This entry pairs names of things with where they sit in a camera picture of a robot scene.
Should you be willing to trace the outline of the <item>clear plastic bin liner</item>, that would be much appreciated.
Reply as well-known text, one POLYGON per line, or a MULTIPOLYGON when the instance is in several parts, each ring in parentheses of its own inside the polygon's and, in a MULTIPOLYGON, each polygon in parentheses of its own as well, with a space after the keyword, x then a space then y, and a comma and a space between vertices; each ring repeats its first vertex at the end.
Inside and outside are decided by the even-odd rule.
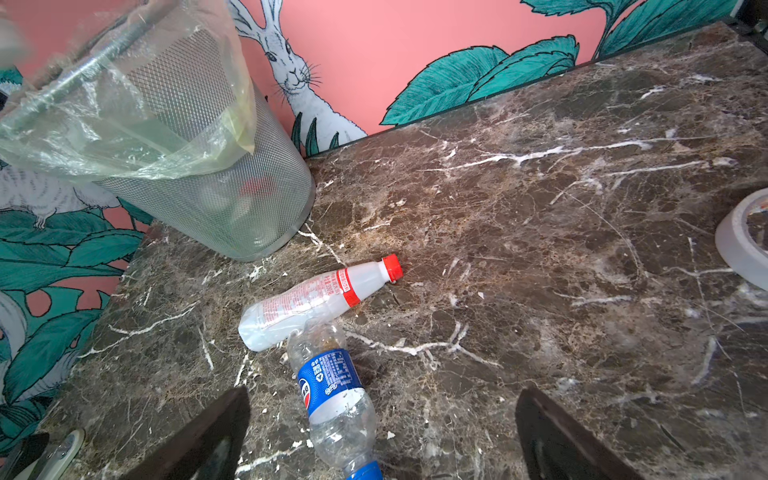
POLYGON ((217 172, 255 148, 255 94, 224 1, 144 1, 22 87, 1 157, 63 179, 217 172))

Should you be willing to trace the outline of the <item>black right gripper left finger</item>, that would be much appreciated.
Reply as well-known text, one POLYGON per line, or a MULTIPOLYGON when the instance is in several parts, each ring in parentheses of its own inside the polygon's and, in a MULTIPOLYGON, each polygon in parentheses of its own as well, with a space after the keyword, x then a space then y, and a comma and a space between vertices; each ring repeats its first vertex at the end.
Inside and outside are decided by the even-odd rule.
POLYGON ((125 479, 233 479, 250 422, 247 389, 226 391, 125 479))

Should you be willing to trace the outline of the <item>clear bottle red cap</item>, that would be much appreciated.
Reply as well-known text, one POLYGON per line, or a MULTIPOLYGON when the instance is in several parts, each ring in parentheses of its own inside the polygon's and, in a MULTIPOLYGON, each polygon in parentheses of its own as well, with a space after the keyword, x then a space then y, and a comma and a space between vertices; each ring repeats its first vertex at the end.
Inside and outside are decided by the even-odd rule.
POLYGON ((245 346, 264 351, 307 324, 337 318, 387 283, 403 277, 394 254, 378 262, 322 273, 245 308, 238 333, 245 346))

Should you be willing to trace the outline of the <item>roll of clear tape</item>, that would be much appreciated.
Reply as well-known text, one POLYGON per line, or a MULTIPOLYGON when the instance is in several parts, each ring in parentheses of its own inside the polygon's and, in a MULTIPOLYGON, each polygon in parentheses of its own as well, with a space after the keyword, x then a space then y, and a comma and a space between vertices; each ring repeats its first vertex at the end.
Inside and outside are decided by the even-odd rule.
POLYGON ((715 233, 716 248, 726 264, 753 285, 767 290, 767 251, 749 234, 751 213, 767 210, 767 189, 757 190, 741 200, 720 222, 715 233))

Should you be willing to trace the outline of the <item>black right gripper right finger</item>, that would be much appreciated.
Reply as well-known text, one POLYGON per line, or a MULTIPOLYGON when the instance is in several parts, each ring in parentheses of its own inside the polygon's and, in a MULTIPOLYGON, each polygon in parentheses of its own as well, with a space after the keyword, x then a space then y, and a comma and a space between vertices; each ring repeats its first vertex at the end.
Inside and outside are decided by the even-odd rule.
POLYGON ((515 421, 531 479, 641 477, 560 405, 535 387, 521 391, 515 421))

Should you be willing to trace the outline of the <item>small bottle blue label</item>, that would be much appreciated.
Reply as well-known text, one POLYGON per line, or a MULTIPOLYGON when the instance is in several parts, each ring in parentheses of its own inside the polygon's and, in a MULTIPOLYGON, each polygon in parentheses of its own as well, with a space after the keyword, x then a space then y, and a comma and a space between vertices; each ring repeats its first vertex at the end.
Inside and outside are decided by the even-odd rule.
POLYGON ((287 353, 317 457, 346 479, 381 479, 374 405, 342 328, 334 321, 309 324, 291 333, 287 353))

